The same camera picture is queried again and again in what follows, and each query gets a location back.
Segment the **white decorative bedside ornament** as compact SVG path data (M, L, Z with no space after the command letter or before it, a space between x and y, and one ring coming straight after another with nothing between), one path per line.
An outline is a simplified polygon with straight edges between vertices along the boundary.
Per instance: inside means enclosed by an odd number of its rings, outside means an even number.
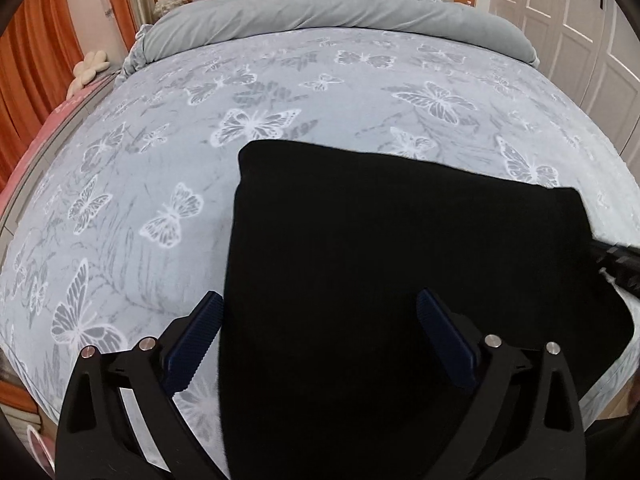
M177 9L179 6L188 4L190 0L156 0L153 8L153 18L158 21L172 10Z

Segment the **butterfly print bed sheet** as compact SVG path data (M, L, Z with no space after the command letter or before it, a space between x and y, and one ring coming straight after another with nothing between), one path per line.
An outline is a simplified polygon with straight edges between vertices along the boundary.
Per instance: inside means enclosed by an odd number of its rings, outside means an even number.
M127 349L224 284L250 141L570 186L600 237L638 243L636 180L502 18L445 38L331 27L174 39L127 62L38 180L2 268L2 348L50 419L82 348Z

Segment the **grey folded duvet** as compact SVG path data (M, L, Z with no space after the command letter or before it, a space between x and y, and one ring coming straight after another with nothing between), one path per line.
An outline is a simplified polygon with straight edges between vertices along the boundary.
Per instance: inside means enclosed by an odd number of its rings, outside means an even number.
M495 14L453 2L416 0L200 0L141 27L116 78L222 42L311 28L410 32L501 53L531 66L539 58L524 32Z

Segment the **narrow orange curtain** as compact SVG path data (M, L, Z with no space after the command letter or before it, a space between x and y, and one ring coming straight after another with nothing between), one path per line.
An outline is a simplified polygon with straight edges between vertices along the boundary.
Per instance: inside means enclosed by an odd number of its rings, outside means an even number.
M136 41L136 26L128 0L110 0L120 36L125 47L130 50Z

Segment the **black pants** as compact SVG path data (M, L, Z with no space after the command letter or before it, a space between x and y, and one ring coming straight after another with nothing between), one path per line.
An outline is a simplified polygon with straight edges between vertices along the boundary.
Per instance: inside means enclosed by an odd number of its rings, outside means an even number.
M556 342L579 393L631 341L572 188L293 141L238 163L218 358L232 478L423 478L470 398L421 292L481 334Z

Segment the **white flower plush cushion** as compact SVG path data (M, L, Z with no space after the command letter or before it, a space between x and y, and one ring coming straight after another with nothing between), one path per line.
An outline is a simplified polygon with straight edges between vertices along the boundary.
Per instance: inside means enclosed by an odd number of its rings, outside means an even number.
M70 100L80 90L96 79L99 73L105 72L111 63L103 50L90 51L73 68L74 79L67 89L66 99Z

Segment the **white wardrobe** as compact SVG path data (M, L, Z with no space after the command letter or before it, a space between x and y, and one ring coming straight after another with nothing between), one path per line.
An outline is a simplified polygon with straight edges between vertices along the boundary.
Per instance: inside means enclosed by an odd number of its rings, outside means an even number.
M533 44L539 70L639 174L639 38L615 0L491 0Z

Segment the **pink window bench cushion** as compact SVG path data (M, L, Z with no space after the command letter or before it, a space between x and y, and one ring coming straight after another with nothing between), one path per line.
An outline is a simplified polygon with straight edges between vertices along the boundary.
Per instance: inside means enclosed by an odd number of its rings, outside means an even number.
M35 139L30 142L26 152L17 162L6 184L1 190L1 210L5 210L10 200L17 193L22 181L27 178L29 170L43 156L44 151L60 136L62 130L74 119L83 122L85 117L92 113L92 110L103 100L99 93L108 93L113 87L116 74L107 73L92 82L85 89L82 89L77 96L60 104L46 119Z

